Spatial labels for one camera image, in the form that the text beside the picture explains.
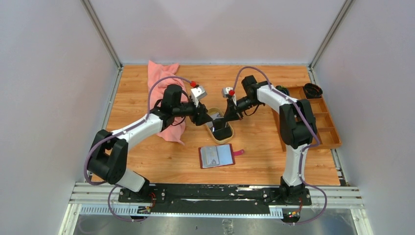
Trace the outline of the black credit card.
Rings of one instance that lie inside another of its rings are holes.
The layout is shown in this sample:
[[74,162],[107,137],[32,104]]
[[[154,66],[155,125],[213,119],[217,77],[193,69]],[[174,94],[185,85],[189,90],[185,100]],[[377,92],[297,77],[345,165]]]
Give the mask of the black credit card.
[[227,138],[232,137],[232,135],[233,135],[233,132],[232,133],[213,133],[213,127],[211,127],[210,130],[211,130],[211,133],[212,133],[214,139],[218,140],[218,141],[225,140]]

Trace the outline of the yellow oval tray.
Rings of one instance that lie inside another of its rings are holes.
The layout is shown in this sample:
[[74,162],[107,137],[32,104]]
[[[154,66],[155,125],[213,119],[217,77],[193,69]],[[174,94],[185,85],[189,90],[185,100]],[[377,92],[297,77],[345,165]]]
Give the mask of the yellow oval tray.
[[204,126],[213,138],[213,141],[217,144],[229,142],[234,136],[234,129],[228,122],[223,121],[223,112],[219,108],[212,107],[208,109],[208,115],[213,121],[205,123]]

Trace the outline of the white VIP card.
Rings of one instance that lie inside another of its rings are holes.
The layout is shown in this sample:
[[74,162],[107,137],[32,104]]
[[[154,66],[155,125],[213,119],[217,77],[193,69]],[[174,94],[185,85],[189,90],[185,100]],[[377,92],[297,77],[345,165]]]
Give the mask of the white VIP card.
[[201,148],[202,167],[209,168],[219,165],[219,157],[216,146],[206,146]]

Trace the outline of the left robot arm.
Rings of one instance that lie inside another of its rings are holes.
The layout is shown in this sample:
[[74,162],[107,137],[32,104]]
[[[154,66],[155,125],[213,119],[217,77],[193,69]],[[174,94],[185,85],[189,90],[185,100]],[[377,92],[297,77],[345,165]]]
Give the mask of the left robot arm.
[[84,169],[105,183],[129,189],[136,201],[145,202],[150,196],[149,180],[127,168],[128,152],[144,139],[174,126],[177,117],[188,117],[196,126],[211,122],[200,101],[206,95],[200,85],[194,85],[189,94],[179,85],[168,85],[163,97],[141,119],[114,132],[98,131]]

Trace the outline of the red leather card holder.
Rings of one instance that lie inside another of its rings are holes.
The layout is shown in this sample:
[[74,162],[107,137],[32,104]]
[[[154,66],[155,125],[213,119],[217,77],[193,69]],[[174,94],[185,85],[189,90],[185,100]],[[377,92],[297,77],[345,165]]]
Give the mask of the red leather card holder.
[[[221,145],[215,145],[218,157],[219,157],[219,165],[209,168],[216,168],[216,167],[222,167],[222,166],[229,166],[229,165],[235,165],[235,157],[241,156],[245,153],[244,149],[240,149],[237,151],[233,150],[233,147],[231,144],[221,144]],[[202,159],[201,159],[201,148],[198,149],[199,152],[199,160],[200,160],[200,168],[201,169],[208,169],[202,167]]]

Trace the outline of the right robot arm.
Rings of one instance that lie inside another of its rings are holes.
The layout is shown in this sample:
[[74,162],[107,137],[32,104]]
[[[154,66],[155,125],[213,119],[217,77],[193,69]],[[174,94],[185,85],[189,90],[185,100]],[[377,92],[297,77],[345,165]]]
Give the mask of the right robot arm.
[[241,120],[246,111],[259,105],[268,105],[279,116],[279,136],[286,146],[286,166],[280,180],[277,198],[292,204],[305,193],[302,177],[305,158],[313,140],[317,140],[316,118],[307,99],[295,99],[277,89],[268,80],[257,82],[246,76],[241,82],[246,96],[236,99],[231,87],[222,89],[227,108],[222,117],[213,121],[213,128],[220,130],[226,123]]

